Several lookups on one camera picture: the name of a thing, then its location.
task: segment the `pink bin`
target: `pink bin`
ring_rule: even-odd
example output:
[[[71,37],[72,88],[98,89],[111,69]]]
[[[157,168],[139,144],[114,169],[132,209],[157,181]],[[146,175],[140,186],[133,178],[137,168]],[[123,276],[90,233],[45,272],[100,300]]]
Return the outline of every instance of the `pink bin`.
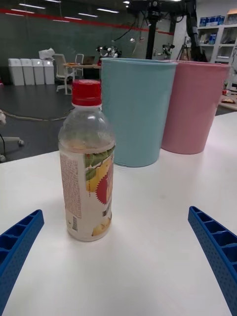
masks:
[[[178,62],[161,148],[177,154],[198,154],[206,140],[228,65]]]

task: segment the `ceiling light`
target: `ceiling light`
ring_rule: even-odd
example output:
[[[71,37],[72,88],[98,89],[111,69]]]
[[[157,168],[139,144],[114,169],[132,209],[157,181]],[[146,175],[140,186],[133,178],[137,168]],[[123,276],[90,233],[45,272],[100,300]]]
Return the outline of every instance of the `ceiling light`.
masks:
[[[9,15],[17,15],[17,16],[24,16],[23,14],[15,14],[15,13],[5,13],[5,14],[9,14]]]
[[[42,6],[30,5],[30,4],[24,4],[24,3],[19,3],[19,5],[29,6],[30,8],[36,8],[36,9],[46,9]]]
[[[71,18],[70,16],[65,16],[65,19],[73,19],[73,20],[82,20],[82,19],[78,19],[78,18]]]
[[[26,10],[18,10],[18,9],[11,9],[12,11],[19,11],[19,12],[27,12],[27,13],[34,13],[31,11],[26,11]]]
[[[97,9],[99,11],[105,11],[105,12],[110,12],[110,13],[119,13],[119,11],[112,11],[112,10],[107,10],[107,9]]]
[[[98,18],[98,15],[86,14],[86,13],[78,13],[79,15],[91,16],[92,18]]]
[[[55,22],[65,22],[65,23],[70,23],[69,21],[63,21],[63,20],[53,20]]]

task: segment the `laptop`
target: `laptop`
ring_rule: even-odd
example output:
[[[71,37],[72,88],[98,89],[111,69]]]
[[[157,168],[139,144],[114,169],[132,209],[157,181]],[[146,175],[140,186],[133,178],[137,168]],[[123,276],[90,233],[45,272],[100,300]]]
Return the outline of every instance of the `laptop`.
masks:
[[[93,65],[95,62],[95,56],[84,56],[83,65]]]

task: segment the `white trash bin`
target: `white trash bin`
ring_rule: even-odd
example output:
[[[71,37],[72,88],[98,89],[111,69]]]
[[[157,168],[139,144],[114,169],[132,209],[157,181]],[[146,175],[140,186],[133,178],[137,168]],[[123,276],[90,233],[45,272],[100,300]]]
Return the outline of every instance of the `white trash bin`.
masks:
[[[25,84],[26,85],[34,85],[35,78],[34,78],[34,71],[33,71],[31,59],[21,58],[20,61],[21,61],[22,67],[23,67]]]
[[[44,84],[43,62],[41,59],[32,59],[36,84]]]
[[[18,58],[9,58],[8,66],[11,74],[11,79],[14,85],[24,85],[24,76],[21,61]]]
[[[54,67],[51,60],[43,60],[44,78],[46,84],[54,84]]]

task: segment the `metal pole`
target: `metal pole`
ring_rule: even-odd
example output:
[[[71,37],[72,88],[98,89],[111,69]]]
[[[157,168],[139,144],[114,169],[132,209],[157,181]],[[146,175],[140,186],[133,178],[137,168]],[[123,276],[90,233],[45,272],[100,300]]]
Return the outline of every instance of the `metal pole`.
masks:
[[[156,27],[157,27],[157,20],[151,20],[149,22],[151,25],[149,27],[146,59],[152,59],[154,41],[155,41],[155,35],[156,35]]]

